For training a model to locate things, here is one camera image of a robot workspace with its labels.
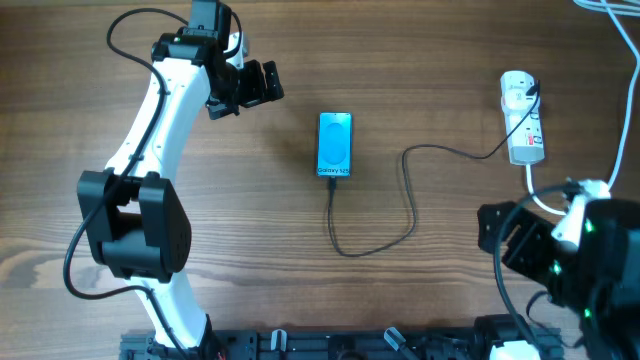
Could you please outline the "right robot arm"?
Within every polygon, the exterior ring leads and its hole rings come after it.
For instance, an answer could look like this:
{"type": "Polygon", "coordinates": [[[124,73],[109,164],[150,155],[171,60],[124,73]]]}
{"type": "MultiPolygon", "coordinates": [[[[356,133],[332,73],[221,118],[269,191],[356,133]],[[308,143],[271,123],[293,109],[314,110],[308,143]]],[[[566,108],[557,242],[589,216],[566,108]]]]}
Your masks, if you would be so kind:
{"type": "Polygon", "coordinates": [[[637,359],[639,204],[622,199],[588,203],[574,252],[552,237],[551,222],[515,208],[512,201],[479,208],[479,248],[492,254],[497,240],[506,241],[502,263],[544,286],[552,303],[581,316],[591,358],[637,359]]]}

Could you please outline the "turquoise Galaxy smartphone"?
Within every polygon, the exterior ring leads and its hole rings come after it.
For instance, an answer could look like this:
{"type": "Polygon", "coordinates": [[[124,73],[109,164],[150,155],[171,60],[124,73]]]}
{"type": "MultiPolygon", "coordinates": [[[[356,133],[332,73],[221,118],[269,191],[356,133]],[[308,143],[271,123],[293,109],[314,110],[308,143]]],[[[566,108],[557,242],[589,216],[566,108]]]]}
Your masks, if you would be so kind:
{"type": "Polygon", "coordinates": [[[319,177],[351,175],[352,114],[323,112],[317,133],[316,174],[319,177]]]}

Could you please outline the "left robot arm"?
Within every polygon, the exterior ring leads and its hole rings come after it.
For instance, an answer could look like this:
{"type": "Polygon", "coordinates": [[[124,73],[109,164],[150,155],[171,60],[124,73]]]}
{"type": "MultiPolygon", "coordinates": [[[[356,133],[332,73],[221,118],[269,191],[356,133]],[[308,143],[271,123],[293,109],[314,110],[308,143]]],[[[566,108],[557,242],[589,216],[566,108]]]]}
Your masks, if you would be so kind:
{"type": "Polygon", "coordinates": [[[83,220],[75,235],[141,299],[155,327],[147,352],[220,359],[224,348],[185,271],[192,231],[174,188],[177,169],[201,110],[216,120],[284,91],[274,62],[248,59],[239,18],[219,1],[194,2],[144,66],[149,87],[123,144],[103,170],[78,181],[83,220]]]}

